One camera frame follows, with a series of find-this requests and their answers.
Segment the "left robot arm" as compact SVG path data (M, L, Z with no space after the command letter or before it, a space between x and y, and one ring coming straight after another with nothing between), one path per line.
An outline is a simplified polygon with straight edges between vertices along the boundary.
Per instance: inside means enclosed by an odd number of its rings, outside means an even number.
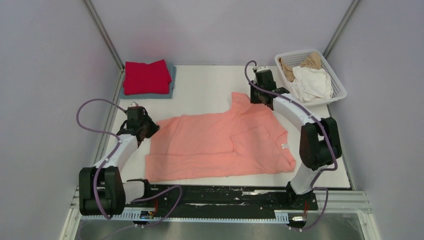
M153 201L147 179L123 181L121 170L145 139L159 129L142 106L128 107L127 119L116 133L116 146L91 167L84 167L78 176L79 211L83 216L120 215L133 200L141 207Z

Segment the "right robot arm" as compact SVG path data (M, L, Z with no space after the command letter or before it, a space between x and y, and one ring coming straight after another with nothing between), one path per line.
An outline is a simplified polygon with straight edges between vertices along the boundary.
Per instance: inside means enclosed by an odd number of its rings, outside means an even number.
M301 165L288 186L292 191L285 195L286 204L298 209L306 201L322 172L335 171L337 159L342 155L337 122L312 113L284 87L278 88L272 71L267 67L254 67L255 79L250 80L254 103L262 103L284 116L300 132L299 156Z

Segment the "salmon pink t shirt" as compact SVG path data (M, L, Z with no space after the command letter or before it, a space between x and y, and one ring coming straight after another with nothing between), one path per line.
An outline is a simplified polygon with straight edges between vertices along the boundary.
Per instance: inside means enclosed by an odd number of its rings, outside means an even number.
M150 140L145 177L151 182L291 173L296 160L288 131L264 104L231 95L223 113L163 119Z

